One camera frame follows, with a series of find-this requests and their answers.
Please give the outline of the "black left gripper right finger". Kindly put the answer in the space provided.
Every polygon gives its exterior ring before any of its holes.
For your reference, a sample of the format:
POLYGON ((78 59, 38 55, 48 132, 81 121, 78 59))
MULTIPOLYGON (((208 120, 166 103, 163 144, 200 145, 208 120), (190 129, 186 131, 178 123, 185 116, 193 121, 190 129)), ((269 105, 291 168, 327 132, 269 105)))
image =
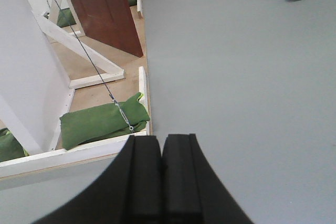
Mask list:
POLYGON ((195 134, 165 140, 165 223, 252 223, 207 161, 195 134))

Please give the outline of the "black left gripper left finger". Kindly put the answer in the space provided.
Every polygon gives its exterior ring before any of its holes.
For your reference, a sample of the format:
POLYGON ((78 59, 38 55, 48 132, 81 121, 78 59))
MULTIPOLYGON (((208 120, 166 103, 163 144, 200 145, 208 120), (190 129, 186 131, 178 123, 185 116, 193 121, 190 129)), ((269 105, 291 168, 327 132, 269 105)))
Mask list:
POLYGON ((155 136, 133 136, 84 191, 37 223, 159 223, 161 152, 155 136))

